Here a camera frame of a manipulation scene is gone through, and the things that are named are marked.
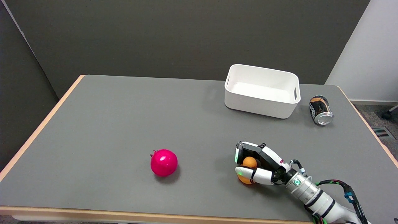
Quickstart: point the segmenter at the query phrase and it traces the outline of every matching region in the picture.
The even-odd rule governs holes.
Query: can label
[[[321,95],[312,97],[310,100],[310,112],[314,121],[318,114],[331,112],[328,100]]]

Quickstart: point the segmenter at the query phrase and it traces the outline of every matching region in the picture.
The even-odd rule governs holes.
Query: chair wheel
[[[386,119],[386,120],[388,120],[388,119],[391,118],[391,112],[389,112],[389,111],[384,112],[383,115],[382,115],[381,117],[384,118],[384,119]]]

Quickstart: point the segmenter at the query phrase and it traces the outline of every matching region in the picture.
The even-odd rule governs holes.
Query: wooden table edge
[[[357,108],[352,104],[352,102],[348,99],[347,95],[344,93],[344,91],[337,86],[341,92],[344,94],[344,96],[347,98],[347,100],[350,102],[351,106],[354,108],[354,110],[357,112],[357,114],[359,115],[359,117],[363,120],[363,122],[365,123],[365,125],[368,127],[368,129],[370,130],[370,132],[373,134],[373,136],[376,138],[376,140],[378,141],[378,143],[381,145],[381,147],[384,149],[384,151],[387,153],[388,157],[391,159],[391,161],[394,163],[394,165],[398,168],[398,161],[394,158],[394,156],[392,155],[392,153],[390,152],[390,150],[387,148],[387,146],[385,146],[380,139],[376,136],[375,132],[372,130],[372,128],[370,127],[370,125],[368,124],[368,122],[363,118],[363,116],[359,113],[359,111],[357,110]]]
[[[58,101],[55,107],[50,111],[50,113],[44,118],[40,125],[36,128],[33,134],[28,138],[24,145],[19,149],[15,156],[10,160],[6,167],[0,173],[0,182],[8,174],[11,168],[15,165],[18,159],[46,126],[49,120],[54,116],[57,110],[65,102],[71,92],[79,84],[85,75],[80,75],[64,96]],[[346,99],[350,102],[351,106],[357,112],[359,117],[363,120],[366,126],[369,128],[370,132],[380,143],[384,151],[390,157],[392,162],[398,168],[398,161],[394,158],[388,148],[379,140],[376,134],[373,132],[369,124],[358,112],[355,106],[347,98],[343,90],[337,86]],[[11,216],[45,216],[45,217],[61,217],[61,218],[81,218],[81,219],[91,219],[91,220],[124,220],[132,222],[168,222],[168,223],[186,223],[186,224],[307,224],[310,222],[302,221],[291,221],[291,220],[268,220],[268,219],[247,219],[247,218],[224,218],[224,217],[212,217],[212,216],[188,216],[188,215],[170,215],[170,214],[152,214],[152,213],[137,213],[137,212],[114,212],[114,211],[101,211],[101,210],[84,210],[84,209],[66,209],[66,208],[38,208],[38,207],[16,207],[16,206],[0,206],[1,215],[11,215]]]
[[[113,212],[101,210],[36,208],[0,206],[0,214],[28,217],[56,217],[75,220],[123,220],[128,222],[185,223],[185,224],[309,224],[310,222],[289,220],[267,220],[249,218],[227,218],[212,216],[189,216],[171,214],[152,214],[138,212]]]

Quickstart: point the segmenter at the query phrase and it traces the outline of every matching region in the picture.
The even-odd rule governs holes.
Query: table
[[[80,76],[0,174],[0,214],[27,220],[167,223],[311,221],[283,186],[245,186],[234,173],[238,141],[265,142],[298,159],[315,181],[341,179],[367,218],[392,223],[398,162],[336,86],[300,85],[288,119],[224,105],[224,82]],[[308,102],[335,114],[313,123]],[[168,178],[149,166],[154,149],[179,158]],[[344,206],[339,186],[322,188]]]

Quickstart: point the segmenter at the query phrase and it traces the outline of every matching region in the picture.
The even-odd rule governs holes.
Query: pomegranate
[[[176,171],[178,160],[174,152],[168,149],[154,150],[151,157],[150,168],[156,175],[166,177]]]

